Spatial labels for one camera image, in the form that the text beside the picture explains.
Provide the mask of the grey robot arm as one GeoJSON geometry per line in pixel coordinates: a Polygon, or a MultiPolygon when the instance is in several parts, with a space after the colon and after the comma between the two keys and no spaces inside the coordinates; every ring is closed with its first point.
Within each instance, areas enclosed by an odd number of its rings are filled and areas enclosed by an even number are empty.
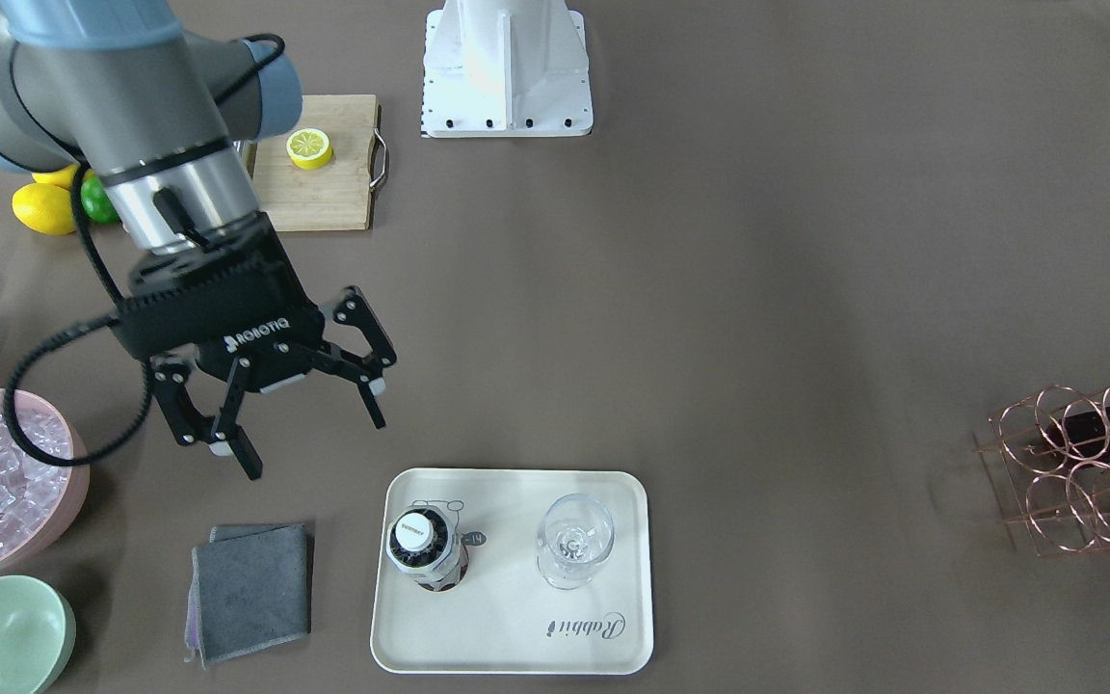
{"type": "Polygon", "coordinates": [[[375,426],[396,363],[357,286],[317,305],[252,188],[238,142],[281,135],[303,87],[274,34],[216,42],[190,34],[167,1],[0,1],[0,170],[93,174],[145,258],[127,293],[107,271],[70,193],[75,232],[110,295],[105,315],[46,339],[6,383],[3,416],[28,457],[65,465],[18,421],[16,392],[49,353],[101,329],[143,370],[143,403],[124,434],[75,457],[109,456],[151,405],[180,445],[263,463],[238,423],[250,392],[323,372],[357,388],[375,426]]]}

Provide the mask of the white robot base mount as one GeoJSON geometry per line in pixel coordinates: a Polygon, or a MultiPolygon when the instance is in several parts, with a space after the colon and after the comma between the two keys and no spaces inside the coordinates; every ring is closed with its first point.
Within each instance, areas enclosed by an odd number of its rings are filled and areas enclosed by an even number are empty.
{"type": "Polygon", "coordinates": [[[424,19],[420,135],[591,135],[585,17],[564,1],[446,1],[424,19]]]}

